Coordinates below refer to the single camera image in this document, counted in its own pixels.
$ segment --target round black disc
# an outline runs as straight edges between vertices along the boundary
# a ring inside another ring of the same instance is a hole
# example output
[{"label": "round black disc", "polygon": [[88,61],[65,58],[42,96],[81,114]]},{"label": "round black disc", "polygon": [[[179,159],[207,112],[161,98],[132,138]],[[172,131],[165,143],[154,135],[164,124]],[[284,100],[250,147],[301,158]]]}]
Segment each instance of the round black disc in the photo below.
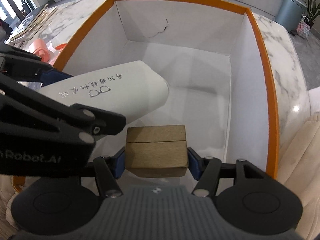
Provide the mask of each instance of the round black disc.
[{"label": "round black disc", "polygon": [[299,198],[271,179],[246,179],[216,199],[220,215],[249,233],[273,235],[295,228],[301,218]]},{"label": "round black disc", "polygon": [[59,235],[89,222],[99,206],[99,198],[73,178],[41,178],[17,195],[11,211],[17,225],[25,231]]}]

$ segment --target beige cushion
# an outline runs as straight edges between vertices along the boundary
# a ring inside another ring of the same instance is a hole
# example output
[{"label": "beige cushion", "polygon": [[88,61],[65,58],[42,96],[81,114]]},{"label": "beige cushion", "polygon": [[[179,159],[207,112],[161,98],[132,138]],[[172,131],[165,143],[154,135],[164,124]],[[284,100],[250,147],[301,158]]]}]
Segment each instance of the beige cushion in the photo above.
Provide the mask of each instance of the beige cushion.
[{"label": "beige cushion", "polygon": [[320,116],[308,118],[282,152],[277,179],[303,205],[296,232],[304,239],[314,239],[320,233]]}]

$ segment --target box floor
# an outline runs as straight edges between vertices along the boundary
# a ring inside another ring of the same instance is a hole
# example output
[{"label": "box floor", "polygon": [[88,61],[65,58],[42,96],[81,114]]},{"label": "box floor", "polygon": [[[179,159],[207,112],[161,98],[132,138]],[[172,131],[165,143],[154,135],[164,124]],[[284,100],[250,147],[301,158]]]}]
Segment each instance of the box floor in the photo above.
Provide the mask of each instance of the box floor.
[{"label": "box floor", "polygon": [[[128,126],[184,124],[187,145],[200,156],[224,160],[230,98],[229,56],[185,47],[128,41],[118,64],[142,60],[169,84],[164,106]],[[97,142],[91,159],[114,155],[125,144],[126,128],[118,135]],[[142,179],[125,171],[118,180],[122,190],[131,184],[183,184],[191,191],[196,184],[189,171],[184,177]]]}]

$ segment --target potted plant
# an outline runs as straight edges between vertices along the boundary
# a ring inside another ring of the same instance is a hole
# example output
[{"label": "potted plant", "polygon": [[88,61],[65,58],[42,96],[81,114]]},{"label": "potted plant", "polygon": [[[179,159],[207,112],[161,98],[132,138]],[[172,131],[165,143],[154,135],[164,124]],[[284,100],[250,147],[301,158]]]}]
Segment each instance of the potted plant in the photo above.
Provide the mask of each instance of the potted plant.
[{"label": "potted plant", "polygon": [[320,15],[320,3],[317,4],[316,0],[308,0],[308,2],[305,1],[305,3],[308,7],[306,16],[310,20],[311,28],[313,26],[313,21]]}]

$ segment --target pink container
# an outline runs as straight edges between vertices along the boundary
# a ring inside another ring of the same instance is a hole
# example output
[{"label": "pink container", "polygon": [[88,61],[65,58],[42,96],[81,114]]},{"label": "pink container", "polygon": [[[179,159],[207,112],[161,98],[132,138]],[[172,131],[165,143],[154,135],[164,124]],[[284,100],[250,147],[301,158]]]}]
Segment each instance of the pink container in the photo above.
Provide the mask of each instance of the pink container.
[{"label": "pink container", "polygon": [[41,57],[41,61],[43,62],[48,62],[50,60],[49,50],[42,39],[36,39],[33,43],[31,43],[29,46],[29,52]]}]

